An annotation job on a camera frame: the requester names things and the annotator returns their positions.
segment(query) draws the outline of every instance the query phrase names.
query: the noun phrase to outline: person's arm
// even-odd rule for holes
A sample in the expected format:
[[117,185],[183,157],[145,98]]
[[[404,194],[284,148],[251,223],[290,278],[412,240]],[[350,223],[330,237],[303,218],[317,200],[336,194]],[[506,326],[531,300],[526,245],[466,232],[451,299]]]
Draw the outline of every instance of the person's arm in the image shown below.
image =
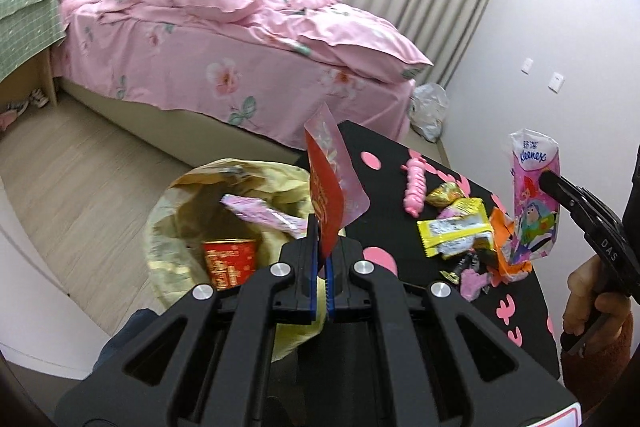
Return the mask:
[[585,415],[607,396],[629,362],[634,329],[627,297],[593,294],[599,272],[600,260],[593,257],[569,276],[571,295],[562,316],[564,331],[581,335],[592,306],[611,315],[587,342],[583,357],[566,353],[561,356],[564,385],[580,401]]

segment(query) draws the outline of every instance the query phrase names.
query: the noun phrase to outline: shoe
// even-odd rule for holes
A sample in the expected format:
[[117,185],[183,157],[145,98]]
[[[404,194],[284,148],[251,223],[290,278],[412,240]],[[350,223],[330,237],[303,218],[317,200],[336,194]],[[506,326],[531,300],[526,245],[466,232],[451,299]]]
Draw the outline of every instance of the shoe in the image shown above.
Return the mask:
[[24,100],[23,102],[9,102],[6,105],[5,110],[15,111],[17,113],[17,116],[20,116],[27,110],[27,107],[29,107],[29,100]]
[[47,105],[47,103],[49,103],[49,99],[44,96],[44,93],[41,89],[34,89],[33,91],[31,91],[29,100],[38,108],[43,108],[45,105]]

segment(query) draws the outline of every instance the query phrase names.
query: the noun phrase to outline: yellow trash bag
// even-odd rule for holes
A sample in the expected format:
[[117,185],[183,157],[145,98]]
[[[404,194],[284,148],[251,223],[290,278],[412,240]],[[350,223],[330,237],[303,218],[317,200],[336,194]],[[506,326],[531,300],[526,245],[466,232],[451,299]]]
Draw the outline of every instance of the yellow trash bag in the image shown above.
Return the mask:
[[[195,285],[210,282],[202,240],[255,239],[258,268],[276,263],[282,245],[292,241],[280,230],[236,217],[220,203],[224,194],[261,198],[281,212],[305,219],[313,212],[309,174],[291,165],[225,159],[187,172],[156,203],[144,233],[149,279],[166,308]],[[278,324],[272,360],[282,359],[320,333],[325,317],[324,280],[318,278],[316,321],[309,326]]]

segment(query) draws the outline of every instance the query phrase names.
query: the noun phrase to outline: wooden floor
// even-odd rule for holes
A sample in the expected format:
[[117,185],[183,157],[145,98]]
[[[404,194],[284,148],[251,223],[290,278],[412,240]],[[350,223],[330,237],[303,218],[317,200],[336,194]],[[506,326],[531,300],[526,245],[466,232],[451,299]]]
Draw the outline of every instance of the wooden floor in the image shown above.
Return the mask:
[[[439,160],[410,132],[405,145]],[[142,230],[165,188],[190,168],[66,94],[29,108],[0,139],[0,178],[36,249],[74,301],[112,335],[148,284]]]

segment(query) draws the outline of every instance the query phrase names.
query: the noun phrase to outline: brown sleeve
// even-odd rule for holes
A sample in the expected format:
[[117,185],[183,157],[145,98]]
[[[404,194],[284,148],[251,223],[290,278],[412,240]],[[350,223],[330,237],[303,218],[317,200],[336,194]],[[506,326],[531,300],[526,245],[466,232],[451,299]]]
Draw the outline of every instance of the brown sleeve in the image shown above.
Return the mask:
[[561,355],[564,385],[578,399],[585,415],[609,394],[629,363],[633,332],[634,318],[629,315],[618,340],[606,349],[584,358]]

